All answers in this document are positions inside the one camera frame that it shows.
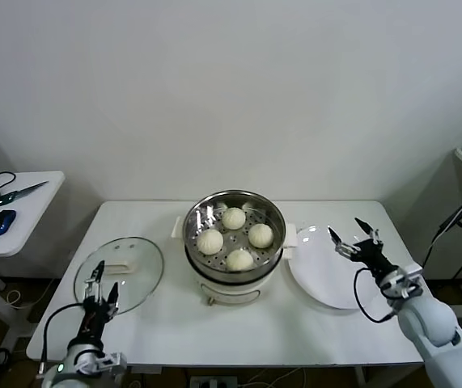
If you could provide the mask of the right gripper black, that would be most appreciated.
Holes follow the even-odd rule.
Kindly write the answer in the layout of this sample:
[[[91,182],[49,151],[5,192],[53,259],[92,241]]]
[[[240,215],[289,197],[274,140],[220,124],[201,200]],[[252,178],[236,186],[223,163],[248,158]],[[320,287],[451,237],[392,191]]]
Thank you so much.
[[[342,257],[350,257],[354,262],[367,266],[376,282],[381,282],[387,275],[395,272],[397,266],[390,263],[383,254],[383,242],[379,237],[379,230],[360,218],[354,219],[369,239],[351,246],[341,240],[339,235],[329,226],[328,234],[335,246],[335,252]]]

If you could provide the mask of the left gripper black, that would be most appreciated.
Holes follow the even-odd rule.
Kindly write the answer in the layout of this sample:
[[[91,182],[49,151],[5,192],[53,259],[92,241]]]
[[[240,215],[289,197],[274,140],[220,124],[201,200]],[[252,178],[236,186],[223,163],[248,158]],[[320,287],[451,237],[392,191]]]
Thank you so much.
[[[101,278],[105,262],[101,260],[84,281],[84,316],[80,323],[77,340],[81,344],[102,346],[102,334],[105,325],[118,311],[119,284],[115,282],[110,289],[107,301],[103,299]]]

